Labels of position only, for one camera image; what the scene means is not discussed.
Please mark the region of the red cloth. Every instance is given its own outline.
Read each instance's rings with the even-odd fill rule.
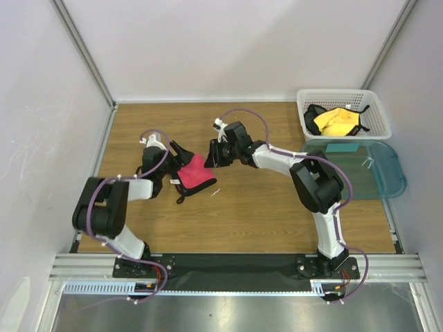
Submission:
[[[191,162],[177,172],[185,188],[194,188],[215,178],[213,171],[210,168],[205,168],[204,163],[203,157],[200,154],[195,154]]]

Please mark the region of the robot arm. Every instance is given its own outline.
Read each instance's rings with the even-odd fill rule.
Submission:
[[[143,174],[159,163],[166,152],[166,147],[157,134],[152,134],[148,140],[141,143],[145,145],[140,167]],[[171,142],[171,146],[176,151],[180,149],[175,142]],[[125,256],[150,260],[150,247],[125,225],[127,202],[157,197],[162,188],[163,177],[180,169],[185,162],[186,153],[174,157],[169,152],[165,162],[155,172],[143,178],[107,183],[100,190],[92,208],[91,229],[95,236]],[[103,180],[104,178],[98,177],[88,178],[73,214],[72,222],[75,229],[87,231],[87,208],[94,191]]]
[[[225,124],[220,119],[214,123],[219,133],[210,141],[210,152],[205,167],[225,167],[239,159],[254,168],[266,168],[290,176],[302,204],[312,212],[318,233],[318,254],[332,270],[336,270],[349,252],[341,234],[338,212],[336,214],[339,239],[334,226],[334,209],[340,204],[343,182],[328,165],[317,160],[301,158],[302,153],[284,151],[284,155],[270,150],[264,141],[252,141],[241,122]],[[326,158],[320,151],[314,155]]]

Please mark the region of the teal plastic tray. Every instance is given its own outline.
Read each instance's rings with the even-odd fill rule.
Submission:
[[[303,152],[321,150],[351,180],[355,199],[391,199],[403,194],[406,177],[395,150],[380,140],[310,140]],[[342,197],[349,193],[345,187]]]

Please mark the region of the wooden surface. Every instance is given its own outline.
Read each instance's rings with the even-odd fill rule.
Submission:
[[[101,176],[133,174],[141,164],[140,133],[164,130],[182,147],[206,158],[217,133],[215,118],[234,107],[253,109],[266,118],[273,145],[299,151],[304,143],[295,102],[121,104],[118,107]],[[253,140],[264,139],[254,116],[235,112]],[[292,180],[239,162],[214,169],[217,183],[176,204],[179,194],[167,178],[156,199],[128,203],[126,222],[154,252],[314,252],[317,234],[311,212],[298,200]],[[211,197],[215,190],[220,191]],[[347,243],[368,252],[394,252],[381,201],[352,201],[341,211]],[[79,252],[104,248],[83,236]]]

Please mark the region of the white wall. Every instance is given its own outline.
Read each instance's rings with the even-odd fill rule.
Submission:
[[[0,317],[29,276],[30,331],[109,110],[50,1],[1,1],[0,44]]]
[[[371,89],[388,110],[390,144],[408,188],[394,200],[408,252],[418,252],[443,313],[443,2],[419,1]]]
[[[66,0],[115,99],[359,88],[405,0]]]

